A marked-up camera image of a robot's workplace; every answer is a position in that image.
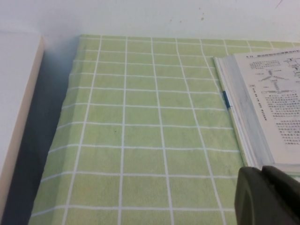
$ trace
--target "open book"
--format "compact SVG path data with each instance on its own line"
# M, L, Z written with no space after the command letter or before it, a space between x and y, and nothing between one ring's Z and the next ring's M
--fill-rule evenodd
M300 173L300 47L215 64L245 163Z

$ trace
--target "green checkered tablecloth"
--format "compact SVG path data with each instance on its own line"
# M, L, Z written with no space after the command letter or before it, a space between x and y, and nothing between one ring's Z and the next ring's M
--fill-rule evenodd
M212 57L293 45L82 35L30 225L235 224Z

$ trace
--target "diagram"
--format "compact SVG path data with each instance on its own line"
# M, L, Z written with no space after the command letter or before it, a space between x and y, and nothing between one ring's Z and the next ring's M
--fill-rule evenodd
M274 92L278 92L278 93L282 92L282 91L280 90L280 88L279 88L278 80L285 80L285 81L288 81L289 79L284 78L284 77L281 77L281 76L278 76L278 75L274 75L272 69L268 69L267 71L268 71L268 76L265 77L265 78L263 78L263 79L261 79L261 80L258 80L258 81L259 81L259 82L264 82L264 81L269 80L269 81L271 81L271 83L272 83L272 84L274 85L274 87L275 87L275 90L276 90L276 91L274 91Z
M284 62L287 62L289 67L293 69L294 75L300 78L300 58L289 58Z

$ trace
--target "dark plastic object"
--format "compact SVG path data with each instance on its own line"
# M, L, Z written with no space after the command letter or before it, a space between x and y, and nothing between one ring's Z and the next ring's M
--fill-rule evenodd
M239 225L300 225L300 183L273 166L242 167L234 207Z

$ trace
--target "book page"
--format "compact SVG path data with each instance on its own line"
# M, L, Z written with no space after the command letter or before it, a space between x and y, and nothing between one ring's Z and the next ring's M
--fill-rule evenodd
M275 163L300 163L300 48L235 55Z

